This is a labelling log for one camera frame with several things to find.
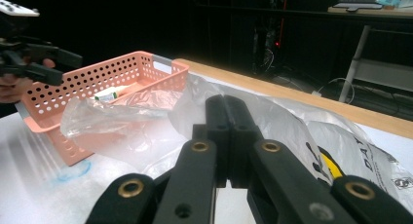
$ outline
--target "cable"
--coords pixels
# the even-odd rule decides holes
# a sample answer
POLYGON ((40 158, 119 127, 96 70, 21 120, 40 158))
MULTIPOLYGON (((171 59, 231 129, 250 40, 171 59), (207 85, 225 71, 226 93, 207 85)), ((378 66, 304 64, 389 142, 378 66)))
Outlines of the cable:
POLYGON ((319 87, 322 85, 322 82, 320 82, 317 78, 313 77, 311 74, 305 72, 303 69, 297 68, 293 64, 289 62, 285 62, 286 57, 283 58, 282 62, 282 68, 285 68, 295 74, 299 74, 301 77, 305 77, 307 82, 310 82, 312 86, 314 87, 319 87))
POLYGON ((271 64, 273 64, 273 61, 274 61, 274 53, 270 50, 270 49, 266 49, 268 52, 270 52, 271 53, 271 61, 270 61, 270 63, 268 64, 268 67, 265 69, 265 71, 264 71, 264 73, 267 73, 268 72, 268 69, 270 69, 270 67, 271 67, 271 64))
MULTIPOLYGON (((380 92, 383 92, 383 93, 388 93, 388 92, 384 92, 384 91, 377 90, 377 89, 373 89, 373 88, 366 87, 366 86, 360 86, 360 87, 361 87, 362 89, 364 89, 364 90, 366 90, 366 91, 368 91, 368 92, 376 95, 376 96, 379 96, 379 97, 383 98, 383 99, 389 99, 388 97, 385 97, 385 96, 383 96, 382 94, 379 94, 379 93, 374 92, 374 91, 380 91, 380 92)), ((397 114, 399 114, 399 113, 400 113, 400 114, 405 114, 404 111, 401 111, 401 110, 400 110, 400 107, 404 107, 404 108, 406 108, 406 109, 412 109, 412 108, 413 108, 413 105, 411 105, 411 104, 409 104, 409 103, 406 103, 406 102, 402 102, 402 101, 397 100, 397 98, 394 96, 393 93, 388 93, 388 94, 392 97, 393 103, 394 103, 395 106, 396 106, 396 110, 395 110, 395 112, 393 113, 393 115, 397 115, 397 114)), ((383 108, 390 109, 389 107, 384 106, 384 105, 379 105, 379 106, 381 106, 381 107, 383 107, 383 108)))
POLYGON ((377 101, 371 101, 371 100, 367 100, 367 99, 363 99, 362 104, 358 104, 357 106, 360 106, 362 108, 366 108, 366 104, 371 104, 368 109, 376 111, 376 112, 385 113, 384 110, 387 110, 388 112, 385 113, 387 115, 396 116, 398 113, 400 113, 398 111, 398 108, 397 108, 397 110, 393 110, 393 109, 389 108, 389 106, 386 106, 384 104, 380 104, 377 101))
MULTIPOLYGON (((348 102, 348 104, 352 103, 353 99, 355 99, 356 92, 355 92, 355 87, 353 86, 353 84, 352 84, 350 81, 348 81, 348 80, 346 80, 346 79, 344 79, 344 78, 336 78, 336 79, 333 79, 333 80, 331 80, 330 82, 328 82, 327 85, 328 85, 328 84, 331 84, 331 83, 333 83, 333 82, 336 82, 336 81, 338 81, 338 80, 347 81, 347 82, 350 84, 350 86, 352 87, 353 95, 352 95, 352 99, 348 102)), ((326 86, 326 85, 324 85, 324 86, 322 86, 321 88, 319 88, 319 90, 317 91, 317 93, 319 93, 325 86, 326 86)))
POLYGON ((280 79, 282 79, 282 80, 285 80, 286 82, 288 82, 287 84, 292 84, 292 85, 294 85, 295 87, 297 87, 298 89, 300 89, 301 92, 303 92, 303 89, 301 89, 301 87, 300 87, 299 85, 297 85, 297 84, 295 84, 294 82, 292 82, 291 79, 287 80, 286 78, 283 78, 282 76, 277 76, 277 78, 280 78, 280 79))

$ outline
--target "table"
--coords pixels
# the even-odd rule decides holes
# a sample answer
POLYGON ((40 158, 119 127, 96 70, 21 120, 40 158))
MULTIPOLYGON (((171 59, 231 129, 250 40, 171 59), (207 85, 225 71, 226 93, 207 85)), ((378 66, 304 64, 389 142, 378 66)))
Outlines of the table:
MULTIPOLYGON (((297 99, 348 116, 354 113, 353 121, 374 141, 388 142, 378 146, 413 172, 410 122, 194 61, 180 61, 190 65, 192 74, 211 82, 297 99), (385 118, 390 124, 380 125, 383 119, 377 121, 377 118, 385 118)), ((19 114, 0 119, 0 125, 4 126, 0 135, 0 223, 83 223, 98 197, 114 179, 135 172, 135 168, 127 163, 97 154, 68 167, 45 135, 32 133, 19 114)), ((215 223, 254 223, 245 197, 246 190, 219 189, 215 223)))
MULTIPOLYGON (((359 14, 371 16, 394 16, 413 18, 412 7, 398 8, 392 10, 358 9, 356 13, 349 13, 344 8, 330 7, 328 8, 328 12, 340 14, 359 14)), ((348 82, 345 82, 343 89, 340 93, 339 101, 341 102, 345 102, 354 78, 413 92, 413 85, 411 82, 413 79, 413 67, 361 58, 361 53, 364 49, 364 45, 370 30, 371 25, 365 25, 362 30, 355 55, 353 56, 349 71, 347 73, 346 80, 348 82)))

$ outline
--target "pink basket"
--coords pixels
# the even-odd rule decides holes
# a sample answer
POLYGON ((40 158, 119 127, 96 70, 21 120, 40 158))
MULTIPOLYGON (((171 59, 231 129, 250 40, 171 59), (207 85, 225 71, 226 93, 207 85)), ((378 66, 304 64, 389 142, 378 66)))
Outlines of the pink basket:
POLYGON ((60 132, 65 105, 74 96, 87 98, 109 87, 129 86, 128 98, 145 90, 182 91, 188 65, 146 52, 134 52, 63 74, 58 87, 39 82, 17 104, 18 111, 33 132, 45 133, 68 166, 89 157, 84 150, 60 132))

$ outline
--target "white surface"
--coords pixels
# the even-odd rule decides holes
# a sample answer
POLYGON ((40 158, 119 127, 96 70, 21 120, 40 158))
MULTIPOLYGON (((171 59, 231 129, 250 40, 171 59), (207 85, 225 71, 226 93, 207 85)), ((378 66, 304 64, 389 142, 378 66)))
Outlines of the white surface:
MULTIPOLYGON (((19 114, 0 119, 0 223, 84 223, 116 178, 135 168, 92 155, 67 167, 45 135, 31 132, 19 114)), ((413 140, 361 126, 376 146, 413 173, 413 140)), ((217 224, 254 223, 246 190, 218 190, 217 224)))
POLYGON ((14 17, 38 17, 39 13, 7 0, 0 0, 0 12, 14 17))

